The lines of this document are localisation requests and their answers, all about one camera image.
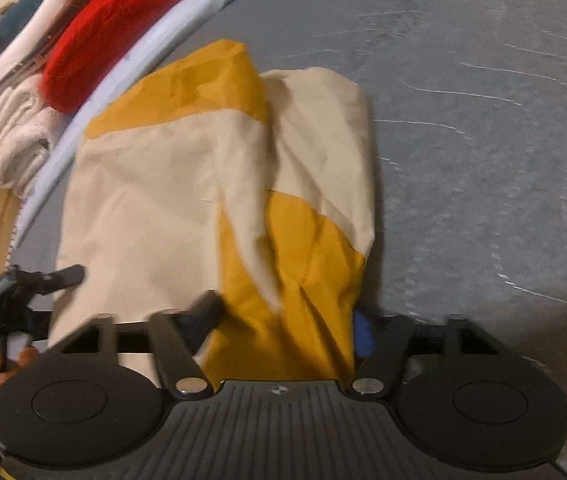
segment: yellow and beige cloth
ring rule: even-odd
[[[78,150],[50,342],[100,312],[135,322],[220,291],[201,355],[213,383],[353,373],[352,310],[374,238],[361,89],[322,68],[259,75],[217,41],[148,75]],[[154,379],[145,355],[121,362]]]

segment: red towel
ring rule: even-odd
[[[71,114],[135,41],[180,0],[92,0],[52,49],[41,93]]]

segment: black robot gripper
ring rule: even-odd
[[[565,393],[468,320],[384,319],[347,385],[228,378],[214,392],[192,355],[221,312],[208,293],[189,314],[103,316],[68,336],[0,388],[3,468],[17,480],[567,479],[554,463]],[[129,352],[153,355],[159,388],[118,364]],[[421,356],[436,365],[407,373]]]

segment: metal screw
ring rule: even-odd
[[[200,394],[208,387],[208,382],[199,377],[186,377],[176,382],[176,389],[184,395]]]
[[[378,379],[365,377],[353,383],[353,390],[361,395],[374,395],[383,390],[383,383]]]

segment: beige fabric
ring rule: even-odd
[[[368,254],[374,240],[374,187],[368,105],[361,89],[317,67],[272,70],[262,78],[279,158],[272,189],[304,199],[337,224],[356,251]]]
[[[307,201],[367,254],[374,202],[369,162],[359,160],[370,151],[361,90],[316,68],[262,80],[271,126],[239,110],[214,110],[82,141],[58,267],[83,264],[87,279],[57,299],[51,344],[100,312],[135,322],[219,290],[220,206],[252,283],[278,312],[265,235],[271,189]],[[121,362],[155,379],[146,356]]]
[[[0,187],[23,199],[63,133],[67,118],[45,105],[41,74],[0,95]]]

